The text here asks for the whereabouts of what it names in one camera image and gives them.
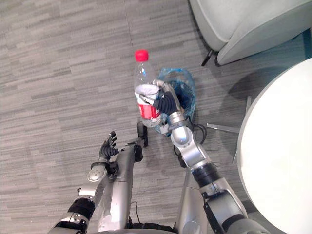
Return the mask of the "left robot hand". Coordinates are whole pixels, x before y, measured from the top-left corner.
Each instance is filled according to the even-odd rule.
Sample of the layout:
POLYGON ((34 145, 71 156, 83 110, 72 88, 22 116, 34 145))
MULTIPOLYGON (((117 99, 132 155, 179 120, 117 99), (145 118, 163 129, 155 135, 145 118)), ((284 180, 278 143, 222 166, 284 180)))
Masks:
POLYGON ((109 133, 108 137, 103 142, 100 151, 98 160, 101 162, 109 162, 110 158, 117 155, 119 153, 119 150, 115 148, 116 146, 116 133, 115 131, 112 131, 109 133))

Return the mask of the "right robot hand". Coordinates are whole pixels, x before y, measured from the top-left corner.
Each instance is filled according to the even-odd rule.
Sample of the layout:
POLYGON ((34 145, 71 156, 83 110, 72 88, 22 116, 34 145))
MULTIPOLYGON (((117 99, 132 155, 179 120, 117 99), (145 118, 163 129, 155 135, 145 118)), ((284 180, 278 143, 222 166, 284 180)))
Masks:
POLYGON ((152 107, 160 113, 171 115, 175 112, 184 112, 174 88, 170 83, 159 79, 137 86, 135 96, 138 104, 152 107))

